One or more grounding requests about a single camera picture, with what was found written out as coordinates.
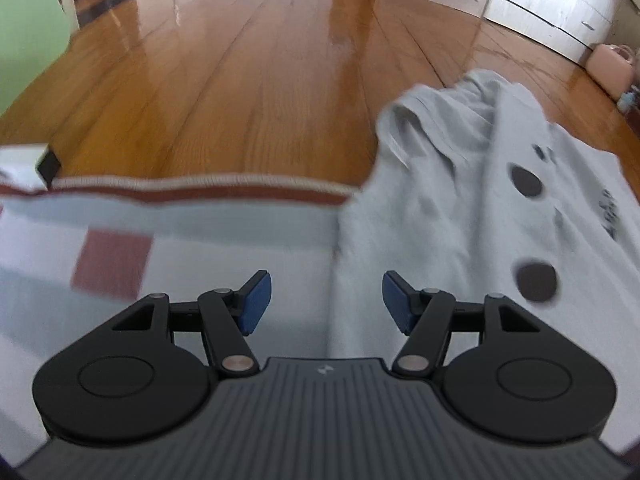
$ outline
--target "ribbed gray panel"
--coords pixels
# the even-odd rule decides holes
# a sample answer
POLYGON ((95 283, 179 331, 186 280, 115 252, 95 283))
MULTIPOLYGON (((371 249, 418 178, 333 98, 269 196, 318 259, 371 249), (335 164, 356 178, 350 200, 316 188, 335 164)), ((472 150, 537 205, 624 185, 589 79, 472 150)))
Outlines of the ribbed gray panel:
POLYGON ((271 359, 225 381, 197 418, 152 442, 87 449, 54 440, 28 480, 620 480, 628 468, 595 440, 545 449, 486 439, 431 387, 376 359, 271 359), (324 365, 333 370, 326 370, 324 365))

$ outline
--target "metal screw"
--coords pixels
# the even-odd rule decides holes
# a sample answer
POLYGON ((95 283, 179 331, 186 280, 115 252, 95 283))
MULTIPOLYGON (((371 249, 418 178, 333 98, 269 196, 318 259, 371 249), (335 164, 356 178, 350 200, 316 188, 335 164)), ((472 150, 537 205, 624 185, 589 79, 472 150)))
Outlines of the metal screw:
POLYGON ((429 360, 421 355, 407 354, 398 359, 398 366, 407 372, 421 372, 427 369, 429 360))
POLYGON ((254 366, 254 360, 247 355, 229 355, 222 359, 222 367, 230 372, 245 372, 254 366))

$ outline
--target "white dresser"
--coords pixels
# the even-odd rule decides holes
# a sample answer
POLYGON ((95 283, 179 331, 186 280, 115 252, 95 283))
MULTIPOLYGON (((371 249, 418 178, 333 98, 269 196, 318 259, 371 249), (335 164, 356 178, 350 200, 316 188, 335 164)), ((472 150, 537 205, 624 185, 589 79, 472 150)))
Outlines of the white dresser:
POLYGON ((622 0, 489 0, 485 17, 581 62, 609 35, 622 0))

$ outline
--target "white logo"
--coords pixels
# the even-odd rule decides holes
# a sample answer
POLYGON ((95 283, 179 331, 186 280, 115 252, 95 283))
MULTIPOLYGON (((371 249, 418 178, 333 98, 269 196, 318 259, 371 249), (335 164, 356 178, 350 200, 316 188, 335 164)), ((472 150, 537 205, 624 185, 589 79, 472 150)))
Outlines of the white logo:
POLYGON ((334 367, 330 365, 324 365, 318 368, 318 373, 322 375, 327 375, 334 371, 334 367))

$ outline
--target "black circular motor housing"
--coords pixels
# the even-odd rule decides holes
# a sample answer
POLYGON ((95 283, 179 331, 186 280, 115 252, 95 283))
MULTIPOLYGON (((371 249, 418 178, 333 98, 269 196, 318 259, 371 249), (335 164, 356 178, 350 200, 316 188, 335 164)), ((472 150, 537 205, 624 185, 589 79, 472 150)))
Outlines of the black circular motor housing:
POLYGON ((446 399, 473 425, 509 440, 552 444, 598 436, 616 400, 613 377, 587 352, 511 304, 511 316, 517 308, 527 317, 524 329, 505 330, 498 304, 485 305, 492 330, 446 368, 446 399))
POLYGON ((136 306, 55 355, 36 374, 33 399, 53 435, 87 446, 141 441, 178 426, 207 399, 207 368, 168 338, 167 302, 156 304, 154 321, 161 320, 153 326, 132 330, 125 323, 118 330, 119 321, 122 326, 127 316, 137 315, 136 306))

